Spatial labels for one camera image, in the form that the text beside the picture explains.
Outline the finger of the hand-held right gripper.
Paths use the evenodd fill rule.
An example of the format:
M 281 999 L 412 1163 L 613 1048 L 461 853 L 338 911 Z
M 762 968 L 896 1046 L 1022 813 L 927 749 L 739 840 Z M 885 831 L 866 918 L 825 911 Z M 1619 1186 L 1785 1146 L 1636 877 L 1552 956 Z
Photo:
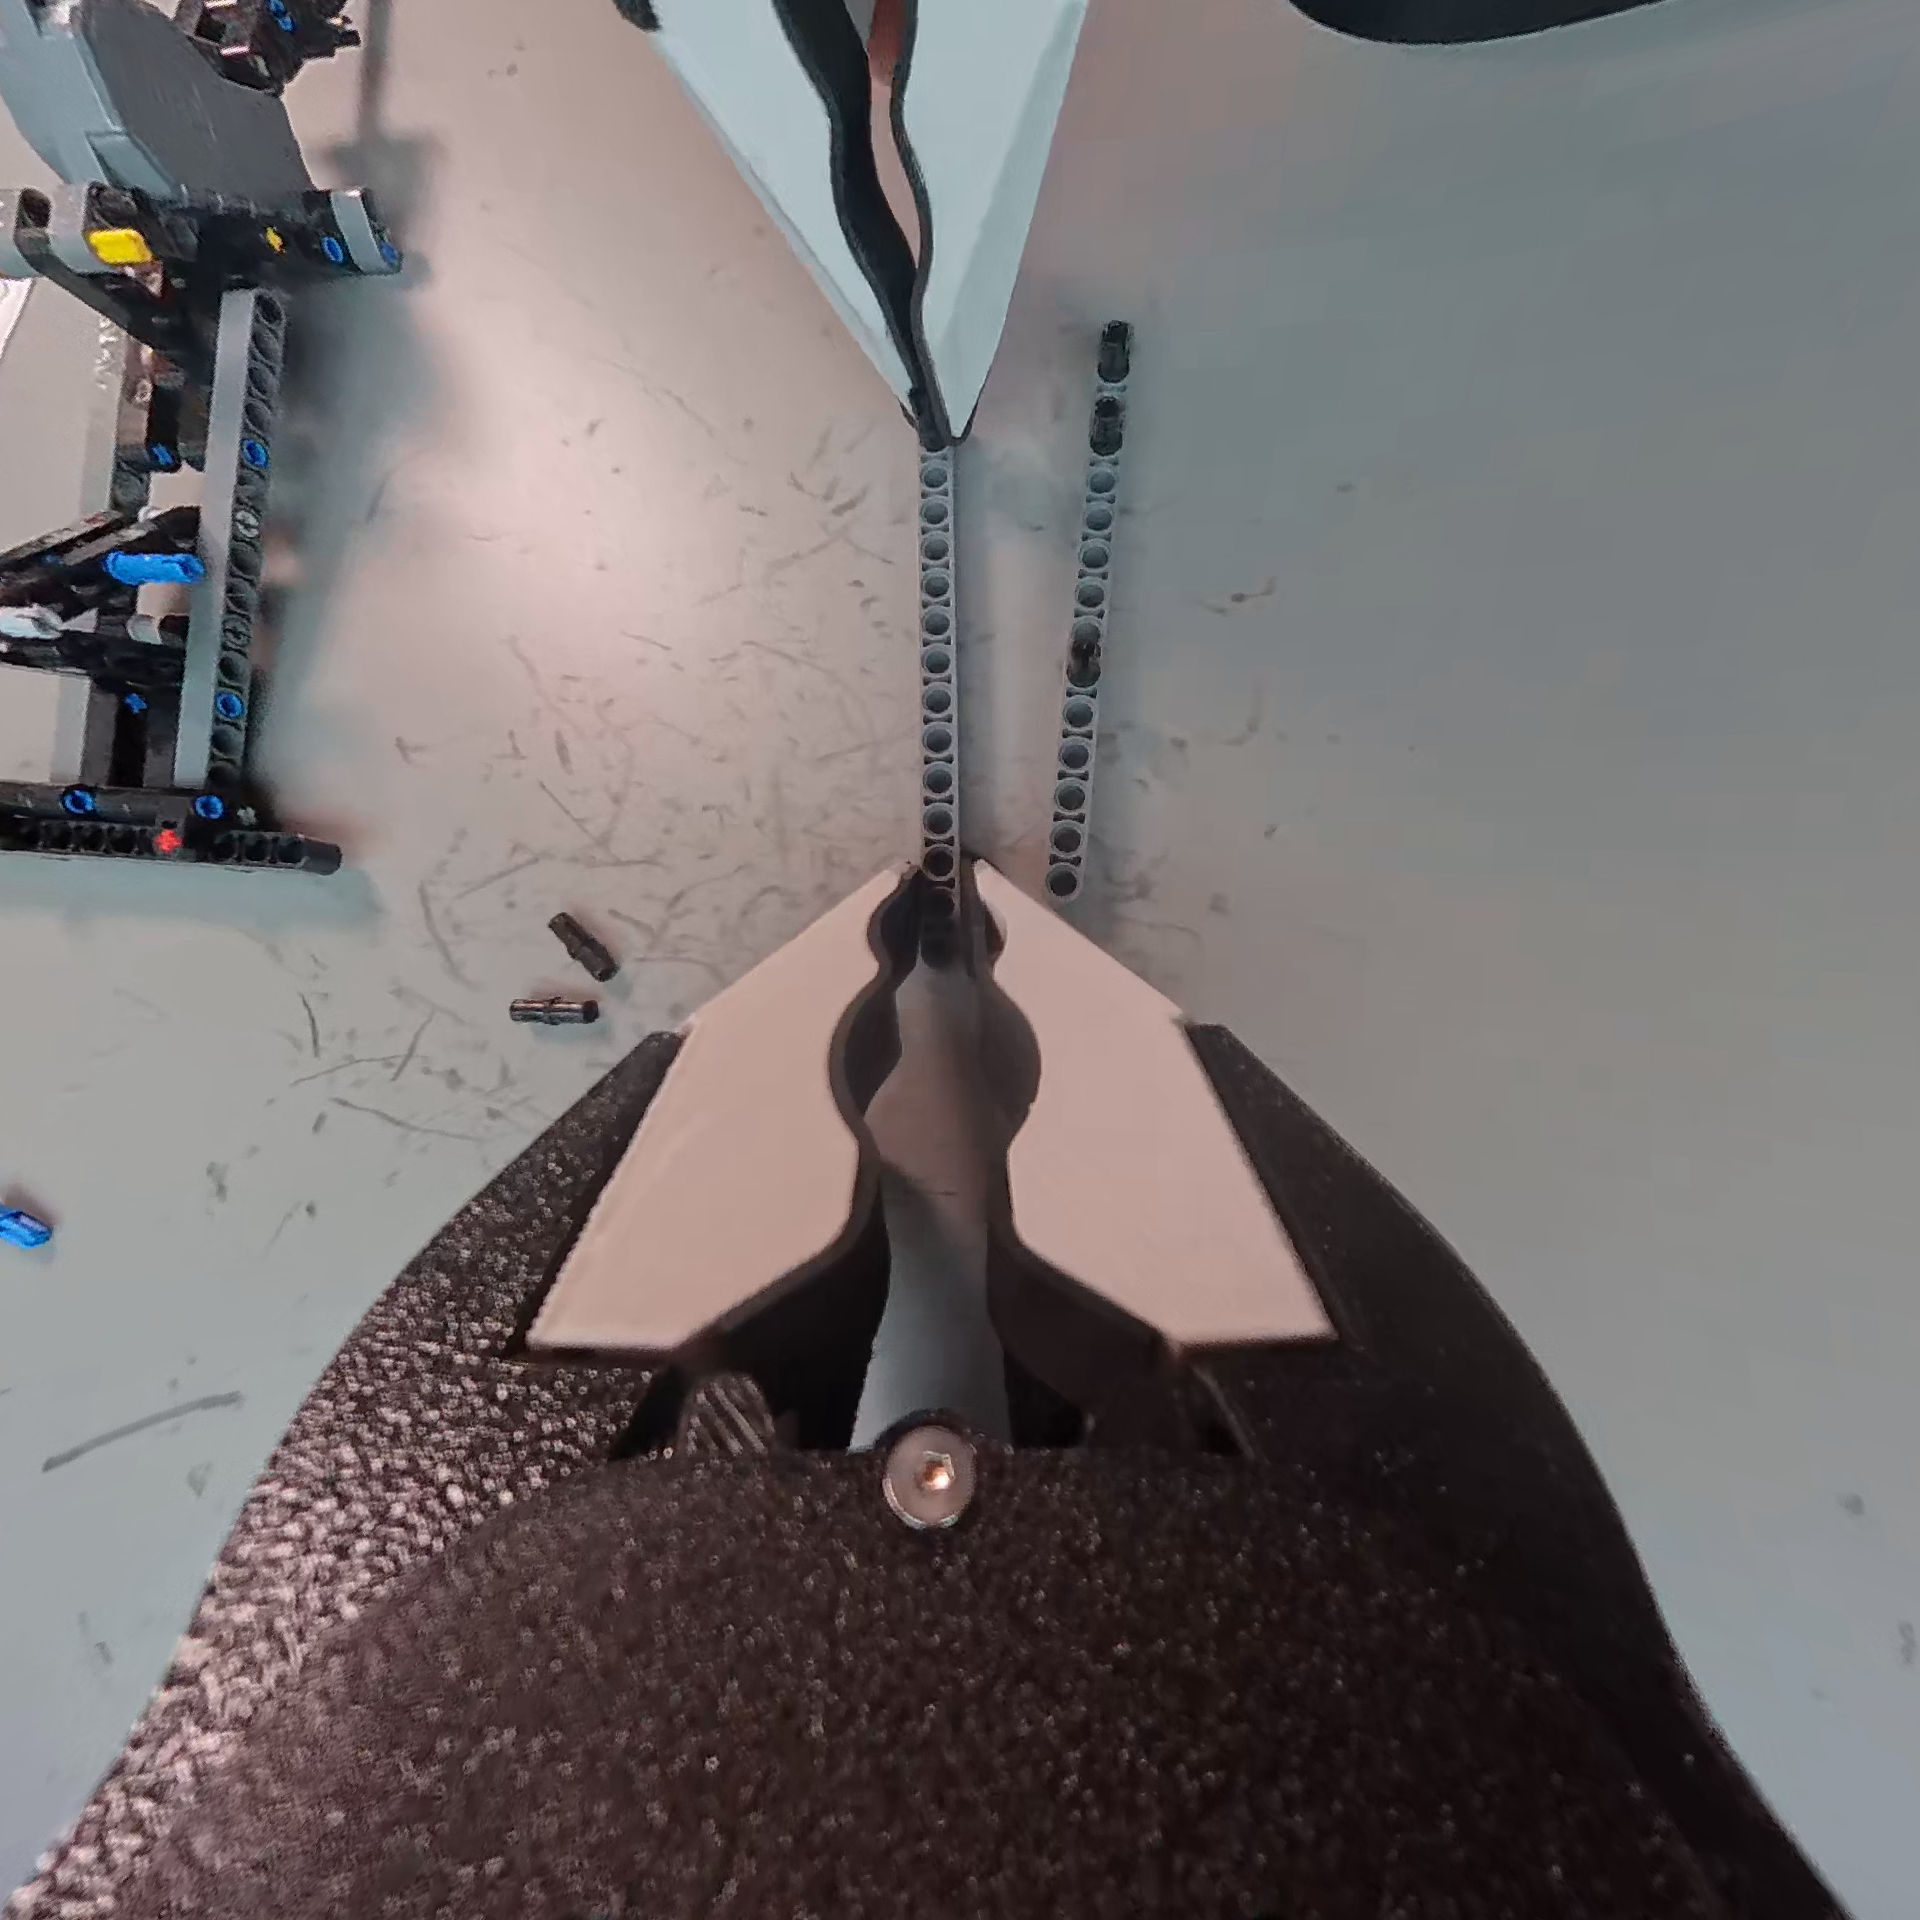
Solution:
M 924 444 L 956 444 L 971 428 L 1088 10 L 876 5 L 876 89 L 912 205 L 903 317 Z
M 915 243 L 880 162 L 880 69 L 899 3 L 634 2 L 652 40 L 831 311 L 913 422 L 947 444 L 915 336 Z

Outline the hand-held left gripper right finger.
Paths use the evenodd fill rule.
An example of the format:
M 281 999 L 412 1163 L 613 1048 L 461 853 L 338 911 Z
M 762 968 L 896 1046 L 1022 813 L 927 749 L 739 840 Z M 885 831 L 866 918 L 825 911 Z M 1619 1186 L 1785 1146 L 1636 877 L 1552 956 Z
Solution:
M 1014 1439 L 1225 1438 L 1216 1364 L 1336 1320 L 1186 1013 L 985 860 L 968 934 Z

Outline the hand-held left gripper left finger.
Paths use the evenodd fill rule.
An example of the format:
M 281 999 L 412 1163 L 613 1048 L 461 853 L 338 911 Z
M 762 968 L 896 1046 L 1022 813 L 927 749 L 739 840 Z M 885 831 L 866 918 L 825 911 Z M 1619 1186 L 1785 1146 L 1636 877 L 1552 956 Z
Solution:
M 528 1351 L 647 1375 L 629 1438 L 747 1377 L 774 1427 L 848 1442 L 889 1297 L 868 1107 L 899 1063 L 921 876 L 881 867 L 691 1011 L 528 1323 Z

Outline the long grey beam with pins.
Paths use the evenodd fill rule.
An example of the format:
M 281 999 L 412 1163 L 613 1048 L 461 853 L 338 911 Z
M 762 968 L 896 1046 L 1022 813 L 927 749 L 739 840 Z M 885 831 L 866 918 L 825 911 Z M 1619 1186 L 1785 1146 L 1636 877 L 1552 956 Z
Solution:
M 1121 396 L 1124 423 L 1127 423 L 1130 379 L 1125 379 L 1124 385 L 1102 385 L 1096 376 L 1092 409 L 1100 393 Z M 1124 447 L 1119 447 L 1114 459 L 1096 459 L 1089 452 L 1089 434 L 1085 434 L 1081 501 L 1073 535 L 1073 582 L 1068 621 L 1068 647 L 1070 635 L 1077 621 L 1096 621 L 1102 628 L 1102 673 L 1092 689 L 1068 687 L 1066 652 L 1058 749 L 1053 764 L 1050 819 L 1045 827 L 1045 863 L 1042 876 L 1044 896 L 1055 908 L 1077 899 L 1088 880 L 1092 799 L 1098 764 L 1100 689 L 1114 597 L 1112 572 L 1116 522 L 1119 516 L 1121 454 Z

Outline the long grey perforated beam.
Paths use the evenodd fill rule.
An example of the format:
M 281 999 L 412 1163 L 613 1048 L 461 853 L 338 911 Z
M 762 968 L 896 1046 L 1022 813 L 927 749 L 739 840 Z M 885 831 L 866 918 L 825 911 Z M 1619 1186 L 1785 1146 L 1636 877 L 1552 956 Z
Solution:
M 947 963 L 956 941 L 959 860 L 959 705 L 954 490 L 956 447 L 920 454 L 917 659 L 920 659 L 920 946 Z

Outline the toy truck chassis assembly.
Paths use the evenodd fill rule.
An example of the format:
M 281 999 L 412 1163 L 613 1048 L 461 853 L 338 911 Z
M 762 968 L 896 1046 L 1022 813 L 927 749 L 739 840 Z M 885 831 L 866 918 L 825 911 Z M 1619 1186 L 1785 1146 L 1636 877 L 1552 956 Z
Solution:
M 6 2 L 3 105 L 56 186 L 2 201 L 3 289 L 112 349 L 100 509 L 3 548 L 3 666 L 83 685 L 77 768 L 3 780 L 2 852 L 331 876 L 250 771 L 291 297 L 395 275 L 371 193 L 322 186 L 283 94 L 343 3 Z

